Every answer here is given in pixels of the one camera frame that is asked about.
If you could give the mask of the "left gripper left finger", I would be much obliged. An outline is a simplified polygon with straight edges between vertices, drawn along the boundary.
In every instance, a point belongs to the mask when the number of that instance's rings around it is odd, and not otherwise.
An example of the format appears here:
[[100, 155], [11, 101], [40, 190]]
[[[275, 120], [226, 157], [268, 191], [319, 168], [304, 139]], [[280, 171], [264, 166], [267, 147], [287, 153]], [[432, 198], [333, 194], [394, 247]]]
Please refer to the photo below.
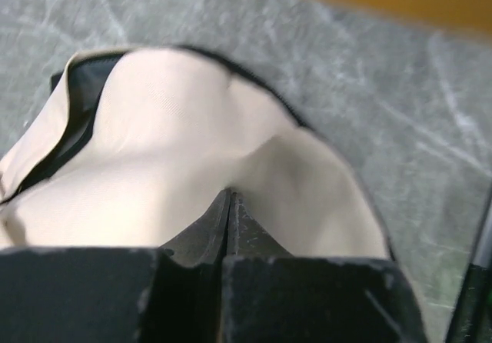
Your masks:
[[230, 194], [158, 248], [1, 253], [3, 342], [214, 342]]

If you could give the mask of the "beige canvas backpack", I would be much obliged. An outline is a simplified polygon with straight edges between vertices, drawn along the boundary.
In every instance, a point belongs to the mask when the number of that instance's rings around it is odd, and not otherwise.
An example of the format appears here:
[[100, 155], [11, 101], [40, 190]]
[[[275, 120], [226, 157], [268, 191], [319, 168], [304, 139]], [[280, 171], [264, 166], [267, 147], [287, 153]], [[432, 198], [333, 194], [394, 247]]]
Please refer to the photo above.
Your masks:
[[260, 80], [185, 47], [79, 52], [1, 160], [1, 247], [164, 245], [232, 189], [296, 256], [392, 256], [344, 157]]

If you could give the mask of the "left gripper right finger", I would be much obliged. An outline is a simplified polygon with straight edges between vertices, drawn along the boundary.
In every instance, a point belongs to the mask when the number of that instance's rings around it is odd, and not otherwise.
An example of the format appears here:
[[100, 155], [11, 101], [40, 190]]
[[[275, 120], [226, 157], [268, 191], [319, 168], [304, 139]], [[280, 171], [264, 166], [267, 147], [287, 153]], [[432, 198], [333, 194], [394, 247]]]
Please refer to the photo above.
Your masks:
[[222, 263], [223, 342], [425, 342], [412, 287], [393, 260], [302, 258], [231, 197]]

